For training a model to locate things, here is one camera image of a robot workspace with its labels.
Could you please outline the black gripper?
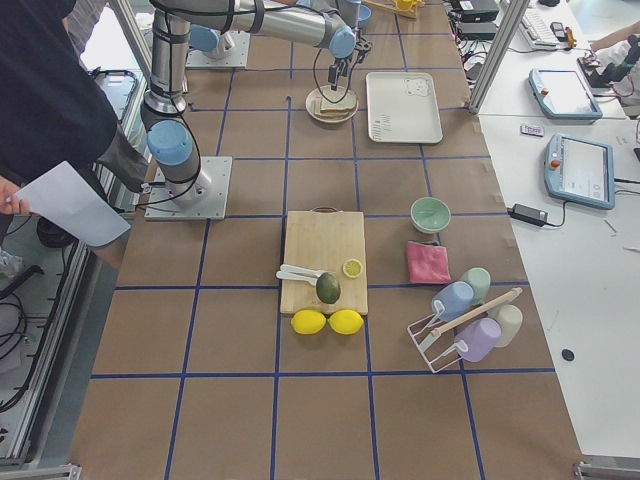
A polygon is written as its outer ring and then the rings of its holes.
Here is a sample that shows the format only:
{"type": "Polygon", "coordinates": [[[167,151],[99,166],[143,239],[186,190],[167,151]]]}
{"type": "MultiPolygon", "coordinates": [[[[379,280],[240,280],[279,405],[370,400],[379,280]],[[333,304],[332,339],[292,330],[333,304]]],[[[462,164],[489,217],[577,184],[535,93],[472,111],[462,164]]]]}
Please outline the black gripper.
{"type": "Polygon", "coordinates": [[[348,54],[340,54],[339,56],[334,57],[334,63],[329,67],[328,70],[328,85],[332,90],[336,90],[339,77],[348,75],[349,65],[352,65],[358,56],[358,50],[353,48],[348,54]]]}

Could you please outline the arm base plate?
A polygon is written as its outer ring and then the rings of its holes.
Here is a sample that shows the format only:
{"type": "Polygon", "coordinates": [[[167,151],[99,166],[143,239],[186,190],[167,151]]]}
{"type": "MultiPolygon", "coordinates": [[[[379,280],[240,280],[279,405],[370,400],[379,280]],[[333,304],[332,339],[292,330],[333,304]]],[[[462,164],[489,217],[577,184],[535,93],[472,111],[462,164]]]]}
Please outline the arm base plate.
{"type": "Polygon", "coordinates": [[[186,67],[188,69],[244,69],[247,64],[250,35],[241,31],[228,31],[235,41],[232,53],[221,60],[213,60],[190,47],[186,67]]]}
{"type": "Polygon", "coordinates": [[[204,156],[195,185],[182,196],[156,169],[149,199],[144,200],[147,221],[222,220],[225,217],[232,170],[231,156],[204,156]]]}

